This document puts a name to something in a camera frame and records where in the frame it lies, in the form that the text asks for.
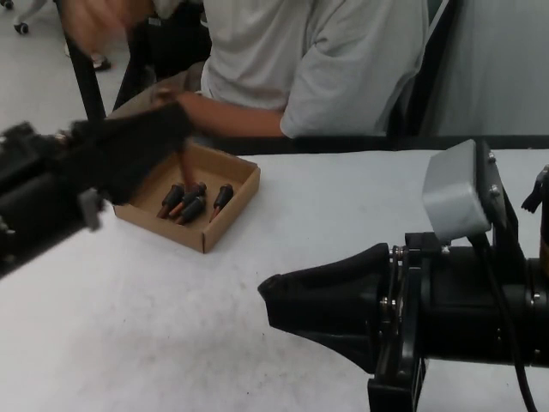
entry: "person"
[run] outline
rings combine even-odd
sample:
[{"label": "person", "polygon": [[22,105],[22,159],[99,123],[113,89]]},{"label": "person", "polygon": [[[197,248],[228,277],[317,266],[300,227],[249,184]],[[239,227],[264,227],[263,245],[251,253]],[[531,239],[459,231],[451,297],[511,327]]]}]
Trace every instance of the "person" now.
[{"label": "person", "polygon": [[[179,3],[65,0],[63,20],[91,54],[154,10],[167,17]],[[426,0],[203,0],[203,5],[210,58],[146,90],[113,116],[149,109],[156,92],[168,88],[207,135],[383,134],[425,50]]]}]

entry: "white wall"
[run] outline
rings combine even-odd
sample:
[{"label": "white wall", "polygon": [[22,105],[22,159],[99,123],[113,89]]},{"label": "white wall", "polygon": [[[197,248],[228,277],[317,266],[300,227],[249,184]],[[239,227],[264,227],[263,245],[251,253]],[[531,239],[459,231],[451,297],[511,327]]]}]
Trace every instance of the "white wall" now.
[{"label": "white wall", "polygon": [[429,130],[549,135],[549,0],[463,0]]}]

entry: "cardboard box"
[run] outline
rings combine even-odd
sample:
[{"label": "cardboard box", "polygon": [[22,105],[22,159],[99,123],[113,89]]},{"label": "cardboard box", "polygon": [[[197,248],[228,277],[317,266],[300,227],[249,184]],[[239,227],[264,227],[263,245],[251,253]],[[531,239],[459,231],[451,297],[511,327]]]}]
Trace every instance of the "cardboard box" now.
[{"label": "cardboard box", "polygon": [[[196,181],[204,182],[208,187],[206,212],[198,219],[185,226],[179,226],[156,217],[162,207],[162,200],[172,185],[181,182],[175,155],[151,172],[130,204],[116,206],[114,210],[120,219],[181,245],[207,253],[256,194],[261,170],[255,163],[211,148],[190,144],[188,150],[195,168]],[[221,186],[227,183],[232,185],[234,197],[214,221],[209,223],[214,211],[215,198]]]}]

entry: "blurred hand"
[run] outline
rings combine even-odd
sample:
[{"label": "blurred hand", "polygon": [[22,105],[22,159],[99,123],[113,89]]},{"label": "blurred hand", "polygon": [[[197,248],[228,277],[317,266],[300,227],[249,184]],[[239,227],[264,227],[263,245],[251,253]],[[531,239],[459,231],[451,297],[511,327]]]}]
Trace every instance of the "blurred hand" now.
[{"label": "blurred hand", "polygon": [[63,25],[80,49],[91,55],[153,12],[152,0],[63,0]]}]

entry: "white table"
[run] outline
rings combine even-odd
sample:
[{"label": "white table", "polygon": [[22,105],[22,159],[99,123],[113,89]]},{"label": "white table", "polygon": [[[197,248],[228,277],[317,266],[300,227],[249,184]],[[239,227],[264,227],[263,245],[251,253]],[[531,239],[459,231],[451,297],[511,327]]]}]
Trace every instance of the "white table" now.
[{"label": "white table", "polygon": [[[78,233],[0,281],[0,410],[368,410],[369,377],[269,328],[256,288],[430,230],[421,205],[430,155],[253,157],[260,191],[208,255],[105,214],[98,233]],[[497,156],[533,257],[540,216],[519,206],[549,152]],[[549,371],[528,376],[547,410]],[[432,360],[419,410],[523,406],[511,367]]]}]

